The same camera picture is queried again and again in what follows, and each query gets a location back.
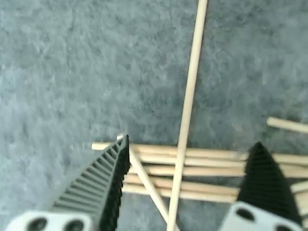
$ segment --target gray carpet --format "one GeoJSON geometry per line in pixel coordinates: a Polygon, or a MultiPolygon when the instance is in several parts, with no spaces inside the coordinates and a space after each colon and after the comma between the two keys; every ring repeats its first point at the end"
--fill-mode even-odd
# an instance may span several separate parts
{"type": "MultiPolygon", "coordinates": [[[[195,0],[0,0],[0,229],[39,206],[91,141],[127,132],[176,145],[195,0]]],[[[211,0],[189,146],[308,153],[308,2],[211,0]]],[[[201,179],[236,185],[238,179],[201,179]]],[[[214,231],[228,206],[181,200],[183,231],[214,231]]],[[[123,196],[119,231],[163,230],[147,196],[123,196]]]]}

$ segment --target wooden stick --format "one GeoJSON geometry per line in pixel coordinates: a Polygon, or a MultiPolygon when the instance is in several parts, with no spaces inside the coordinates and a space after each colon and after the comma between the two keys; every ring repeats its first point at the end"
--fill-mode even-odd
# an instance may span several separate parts
{"type": "Polygon", "coordinates": [[[141,179],[142,183],[144,184],[147,192],[151,196],[152,200],[154,201],[156,207],[158,208],[159,212],[163,216],[164,220],[168,222],[168,210],[165,206],[162,198],[160,197],[159,193],[156,191],[155,187],[151,183],[149,176],[147,175],[146,171],[144,170],[141,162],[139,161],[137,155],[134,151],[130,148],[129,149],[129,161],[131,165],[134,167],[134,170],[138,174],[139,178],[141,179]]]}
{"type": "MultiPolygon", "coordinates": [[[[156,188],[167,188],[172,189],[172,180],[165,179],[162,177],[150,177],[151,182],[156,188]]],[[[141,180],[137,175],[127,174],[124,179],[125,183],[128,184],[142,184],[141,180]]],[[[189,181],[182,181],[181,190],[193,191],[198,193],[214,193],[237,196],[238,189],[226,186],[218,186],[212,184],[196,183],[189,181]]]]}
{"type": "MultiPolygon", "coordinates": [[[[165,196],[165,197],[171,196],[171,189],[156,188],[156,190],[161,196],[165,196]]],[[[144,186],[130,184],[130,183],[124,183],[122,191],[126,193],[136,193],[136,194],[143,194],[143,195],[149,194],[144,186]]],[[[188,199],[188,200],[233,204],[236,201],[237,195],[222,195],[222,194],[208,193],[208,192],[205,193],[205,192],[192,192],[192,191],[187,191],[187,190],[181,190],[180,198],[188,199]]],[[[297,196],[295,196],[295,200],[299,202],[300,199],[297,196]]],[[[306,214],[307,203],[308,201],[305,200],[302,205],[297,204],[301,215],[306,214]]]]}
{"type": "Polygon", "coordinates": [[[308,190],[308,180],[293,184],[291,189],[294,193],[308,190]]]}
{"type": "MultiPolygon", "coordinates": [[[[166,179],[162,177],[150,177],[150,180],[155,187],[172,189],[172,180],[170,179],[166,179]]],[[[133,173],[128,173],[124,178],[124,182],[128,184],[142,184],[142,181],[140,180],[140,178],[133,173]]],[[[307,182],[308,181],[304,181],[304,182],[295,183],[291,185],[292,193],[299,195],[300,200],[306,199],[305,196],[307,196],[307,199],[308,199],[307,192],[298,193],[298,192],[301,192],[301,190],[303,189],[302,185],[306,186],[307,182]]],[[[190,182],[190,181],[182,181],[181,190],[193,191],[193,192],[199,192],[199,193],[209,192],[209,193],[214,193],[214,194],[225,194],[225,195],[233,195],[233,196],[237,196],[239,192],[239,189],[234,188],[234,187],[218,186],[218,185],[213,185],[213,184],[197,183],[197,182],[190,182]]]]}
{"type": "MultiPolygon", "coordinates": [[[[172,166],[145,166],[144,169],[149,175],[153,176],[173,176],[175,171],[175,168],[172,166]]],[[[289,178],[308,178],[308,169],[287,167],[282,168],[282,172],[289,178]]],[[[129,173],[136,173],[136,171],[131,168],[129,173]]],[[[196,177],[242,177],[244,176],[244,168],[185,167],[183,175],[196,177]]]]}
{"type": "Polygon", "coordinates": [[[290,120],[269,117],[266,121],[267,125],[274,128],[281,128],[289,131],[297,131],[308,133],[308,125],[296,123],[290,120]]]}
{"type": "MultiPolygon", "coordinates": [[[[174,165],[177,158],[170,155],[156,155],[148,153],[139,153],[139,159],[143,163],[151,164],[169,164],[174,165]]],[[[184,160],[185,166],[199,166],[199,167],[244,167],[244,161],[231,161],[231,160],[213,160],[201,157],[187,157],[184,160]]]]}
{"type": "Polygon", "coordinates": [[[207,0],[199,0],[197,15],[196,15],[196,23],[195,23],[193,39],[192,39],[192,42],[193,42],[192,52],[191,52],[191,57],[190,57],[190,62],[189,62],[189,67],[188,67],[187,85],[186,85],[186,91],[185,91],[182,121],[181,121],[181,126],[180,126],[180,135],[179,135],[179,142],[178,142],[177,161],[175,164],[172,194],[171,194],[170,204],[169,204],[169,220],[167,223],[167,231],[174,231],[176,219],[177,219],[180,185],[182,181],[184,159],[185,159],[185,153],[186,153],[186,147],[187,147],[187,138],[188,138],[190,120],[191,120],[191,115],[192,115],[193,95],[194,95],[194,89],[195,89],[196,79],[197,79],[200,50],[201,50],[201,45],[202,45],[202,36],[203,36],[204,23],[205,23],[206,7],[207,7],[207,0]]]}
{"type": "MultiPolygon", "coordinates": [[[[93,150],[103,150],[108,147],[110,143],[94,142],[92,143],[93,150]]],[[[136,153],[146,154],[162,154],[162,155],[177,155],[177,148],[172,146],[155,146],[147,144],[131,144],[136,153]]],[[[202,157],[225,160],[246,160],[247,154],[241,154],[230,150],[217,149],[200,149],[188,148],[186,152],[187,157],[202,157]]],[[[280,164],[294,164],[294,165],[308,165],[308,155],[293,155],[293,154],[273,154],[275,161],[280,164]]]]}
{"type": "Polygon", "coordinates": [[[303,220],[303,226],[304,228],[308,228],[308,218],[303,220]]]}
{"type": "MultiPolygon", "coordinates": [[[[93,142],[92,149],[96,151],[104,150],[108,147],[110,142],[93,142]]],[[[148,144],[130,144],[136,153],[149,153],[149,154],[168,154],[172,156],[177,155],[177,148],[174,146],[158,146],[148,144]]],[[[188,148],[186,156],[189,157],[208,157],[214,159],[230,159],[230,160],[246,160],[247,155],[241,154],[236,151],[218,150],[218,149],[201,149],[201,148],[188,148]]]]}

